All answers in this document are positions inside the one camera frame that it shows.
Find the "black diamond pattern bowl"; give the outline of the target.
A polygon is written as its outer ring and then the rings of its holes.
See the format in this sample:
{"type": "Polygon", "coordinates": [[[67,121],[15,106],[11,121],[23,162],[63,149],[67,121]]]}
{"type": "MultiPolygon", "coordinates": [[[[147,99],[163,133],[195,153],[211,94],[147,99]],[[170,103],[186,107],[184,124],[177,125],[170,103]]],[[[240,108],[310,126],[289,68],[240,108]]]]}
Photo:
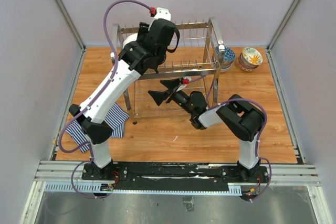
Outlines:
{"type": "Polygon", "coordinates": [[[254,69],[257,68],[257,66],[255,65],[246,65],[246,64],[243,64],[243,63],[238,63],[239,67],[241,68],[241,70],[243,71],[246,71],[246,72],[251,72],[253,71],[254,69]]]}

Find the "red diamond pattern bowl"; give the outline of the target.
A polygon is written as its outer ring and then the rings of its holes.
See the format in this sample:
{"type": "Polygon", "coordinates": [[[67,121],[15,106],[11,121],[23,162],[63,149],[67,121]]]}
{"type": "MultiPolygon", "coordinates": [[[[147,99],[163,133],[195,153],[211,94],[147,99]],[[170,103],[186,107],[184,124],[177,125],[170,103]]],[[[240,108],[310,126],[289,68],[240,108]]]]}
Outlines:
{"type": "MultiPolygon", "coordinates": [[[[215,53],[213,53],[212,56],[212,62],[213,66],[216,67],[218,61],[215,59],[215,55],[219,54],[219,47],[215,47],[215,53]]],[[[236,58],[235,53],[233,52],[232,49],[226,47],[225,48],[225,53],[224,53],[224,59],[223,59],[223,64],[222,64],[222,70],[229,69],[231,65],[233,64],[234,60],[236,58]]]]}

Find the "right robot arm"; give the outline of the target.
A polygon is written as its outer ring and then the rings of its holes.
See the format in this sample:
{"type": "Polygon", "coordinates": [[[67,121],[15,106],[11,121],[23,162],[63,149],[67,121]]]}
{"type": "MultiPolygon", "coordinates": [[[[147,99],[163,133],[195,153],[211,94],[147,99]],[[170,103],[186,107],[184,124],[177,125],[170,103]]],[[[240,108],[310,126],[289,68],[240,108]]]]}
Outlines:
{"type": "Polygon", "coordinates": [[[197,130],[224,123],[239,140],[237,177],[250,182],[260,167],[257,141],[265,123],[264,112],[237,94],[232,95],[228,102],[210,108],[202,92],[186,94],[182,90],[187,82],[184,78],[161,80],[166,90],[149,90],[148,94],[158,106],[163,102],[175,102],[191,116],[190,122],[197,130]]]}

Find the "plain white bowl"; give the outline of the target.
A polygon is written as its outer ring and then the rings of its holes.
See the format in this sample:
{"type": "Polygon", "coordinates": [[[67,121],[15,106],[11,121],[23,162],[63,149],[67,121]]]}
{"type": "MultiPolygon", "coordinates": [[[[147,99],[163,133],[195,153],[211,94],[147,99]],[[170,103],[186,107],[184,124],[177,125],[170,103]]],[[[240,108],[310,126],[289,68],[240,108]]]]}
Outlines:
{"type": "Polygon", "coordinates": [[[232,65],[227,66],[227,67],[223,67],[223,68],[221,68],[220,72],[221,72],[221,73],[222,73],[222,72],[226,72],[226,71],[228,71],[228,70],[231,69],[231,68],[232,68],[232,65]]]}

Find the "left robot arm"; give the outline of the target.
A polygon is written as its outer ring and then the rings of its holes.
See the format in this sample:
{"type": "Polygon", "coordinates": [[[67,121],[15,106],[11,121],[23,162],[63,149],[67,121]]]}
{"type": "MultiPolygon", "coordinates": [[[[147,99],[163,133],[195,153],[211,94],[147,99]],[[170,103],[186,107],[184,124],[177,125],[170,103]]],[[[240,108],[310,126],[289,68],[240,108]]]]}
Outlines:
{"type": "Polygon", "coordinates": [[[157,71],[173,37],[180,38],[175,23],[159,18],[151,24],[140,23],[137,37],[123,46],[115,58],[111,73],[105,77],[92,95],[80,105],[70,106],[70,113],[79,123],[92,150],[91,165],[94,175],[102,180],[112,175],[113,161],[108,150],[112,128],[105,117],[120,95],[148,69],[157,71]]]}

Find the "steel two-tier dish rack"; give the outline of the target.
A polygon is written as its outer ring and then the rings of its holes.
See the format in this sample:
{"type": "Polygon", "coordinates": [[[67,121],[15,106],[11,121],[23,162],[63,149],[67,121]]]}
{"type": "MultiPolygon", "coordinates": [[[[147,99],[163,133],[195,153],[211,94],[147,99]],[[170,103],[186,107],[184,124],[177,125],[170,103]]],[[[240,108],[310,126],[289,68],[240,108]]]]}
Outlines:
{"type": "Polygon", "coordinates": [[[218,20],[211,17],[207,21],[178,24],[177,28],[180,38],[174,37],[171,43],[172,47],[177,48],[175,53],[167,54],[165,63],[158,67],[157,72],[149,69],[123,93],[133,124],[137,124],[139,119],[182,114],[182,109],[177,106],[149,104],[149,85],[157,88],[157,82],[161,79],[191,77],[196,81],[186,88],[187,91],[202,91],[209,105],[218,102],[219,75],[226,51],[218,20]]]}

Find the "grey leaf pattern bowl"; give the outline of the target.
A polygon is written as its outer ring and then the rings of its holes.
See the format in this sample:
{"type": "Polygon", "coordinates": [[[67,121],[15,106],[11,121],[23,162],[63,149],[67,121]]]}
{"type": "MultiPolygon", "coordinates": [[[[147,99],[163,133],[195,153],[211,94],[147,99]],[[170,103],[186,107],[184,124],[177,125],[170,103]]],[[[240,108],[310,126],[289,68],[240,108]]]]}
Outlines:
{"type": "Polygon", "coordinates": [[[241,53],[239,58],[238,58],[238,62],[246,64],[246,65],[252,65],[251,63],[249,63],[243,56],[243,54],[241,53]]]}

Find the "pink floral bowl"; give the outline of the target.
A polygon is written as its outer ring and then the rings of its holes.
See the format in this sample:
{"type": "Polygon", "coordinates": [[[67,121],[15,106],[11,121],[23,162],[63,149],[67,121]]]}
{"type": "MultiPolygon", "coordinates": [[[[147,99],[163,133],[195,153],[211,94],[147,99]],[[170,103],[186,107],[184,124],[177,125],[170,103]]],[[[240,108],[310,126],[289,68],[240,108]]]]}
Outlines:
{"type": "Polygon", "coordinates": [[[252,71],[256,69],[259,66],[260,57],[259,56],[253,56],[253,57],[244,57],[243,55],[240,55],[238,58],[239,66],[244,71],[252,71]]]}

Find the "white scalloped bowl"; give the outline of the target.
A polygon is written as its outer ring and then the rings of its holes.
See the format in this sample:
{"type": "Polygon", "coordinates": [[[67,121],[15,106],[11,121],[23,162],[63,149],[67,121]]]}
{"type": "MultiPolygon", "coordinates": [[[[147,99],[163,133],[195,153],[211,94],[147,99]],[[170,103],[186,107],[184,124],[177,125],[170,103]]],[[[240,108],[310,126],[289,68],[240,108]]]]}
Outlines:
{"type": "Polygon", "coordinates": [[[129,35],[123,42],[122,44],[122,48],[124,48],[128,43],[136,41],[138,37],[138,33],[133,33],[131,35],[129,35]]]}

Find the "orange green leaf bowl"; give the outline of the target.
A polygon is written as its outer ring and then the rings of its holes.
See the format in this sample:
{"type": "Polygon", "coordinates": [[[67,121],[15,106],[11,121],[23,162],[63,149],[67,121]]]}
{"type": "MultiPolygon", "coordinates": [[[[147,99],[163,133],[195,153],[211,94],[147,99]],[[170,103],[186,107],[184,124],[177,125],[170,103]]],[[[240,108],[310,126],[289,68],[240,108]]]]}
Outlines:
{"type": "Polygon", "coordinates": [[[253,47],[245,47],[242,51],[243,58],[253,66],[260,66],[263,63],[261,53],[253,47]]]}

